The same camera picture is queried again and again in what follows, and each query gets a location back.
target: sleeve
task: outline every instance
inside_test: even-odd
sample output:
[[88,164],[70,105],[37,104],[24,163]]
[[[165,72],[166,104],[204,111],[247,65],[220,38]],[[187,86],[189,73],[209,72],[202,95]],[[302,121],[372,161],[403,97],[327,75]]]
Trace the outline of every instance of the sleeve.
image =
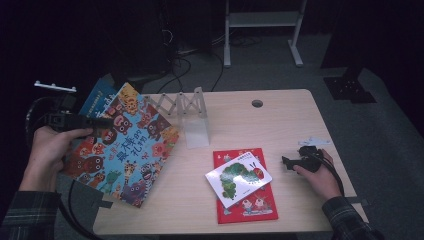
[[340,240],[384,239],[384,236],[364,222],[345,197],[335,197],[322,206],[334,235]]
[[60,194],[19,191],[1,226],[8,239],[54,239],[54,224]]

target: shelf leg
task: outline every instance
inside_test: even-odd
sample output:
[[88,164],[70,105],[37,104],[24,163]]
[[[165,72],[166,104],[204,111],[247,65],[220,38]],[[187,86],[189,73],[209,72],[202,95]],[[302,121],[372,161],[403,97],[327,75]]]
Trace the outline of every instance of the shelf leg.
[[224,44],[224,67],[231,67],[230,55],[230,4],[229,0],[226,2],[225,10],[225,44]]
[[296,44],[297,44],[297,39],[299,37],[300,27],[302,26],[303,16],[305,15],[306,2],[307,0],[303,0],[301,3],[299,15],[297,16],[297,20],[296,20],[296,27],[294,29],[293,39],[288,41],[290,51],[292,52],[292,55],[297,67],[303,66],[303,61],[302,61],[302,58],[300,57],[299,51],[297,50]]

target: right hand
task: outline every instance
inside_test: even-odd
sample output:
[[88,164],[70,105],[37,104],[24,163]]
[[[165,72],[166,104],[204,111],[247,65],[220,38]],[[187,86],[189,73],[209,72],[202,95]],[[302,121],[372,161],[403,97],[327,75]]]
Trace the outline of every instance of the right hand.
[[[333,164],[333,158],[324,149],[321,149],[321,151],[324,158]],[[334,197],[342,196],[336,179],[324,165],[321,164],[321,167],[315,173],[298,165],[293,166],[293,169],[305,177],[309,184],[311,184],[314,191],[325,201]]]

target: clear plastic stand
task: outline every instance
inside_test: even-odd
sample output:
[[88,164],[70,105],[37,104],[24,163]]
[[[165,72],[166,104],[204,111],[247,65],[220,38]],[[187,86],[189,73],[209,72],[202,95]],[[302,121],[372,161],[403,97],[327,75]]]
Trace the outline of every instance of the clear plastic stand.
[[[178,125],[184,130],[188,149],[209,146],[208,115],[201,87],[194,89],[191,98],[182,92],[177,93],[175,99],[163,93],[157,102],[150,96],[145,98],[166,115],[171,115],[176,109]],[[166,102],[170,103],[169,109],[165,108]]]

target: left hand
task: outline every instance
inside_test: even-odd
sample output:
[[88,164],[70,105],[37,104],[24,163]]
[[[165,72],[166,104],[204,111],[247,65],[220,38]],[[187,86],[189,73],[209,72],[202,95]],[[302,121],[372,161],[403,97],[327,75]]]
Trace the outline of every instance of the left hand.
[[19,191],[54,192],[56,176],[63,168],[62,158],[71,141],[92,132],[92,129],[75,129],[58,133],[48,126],[37,129]]

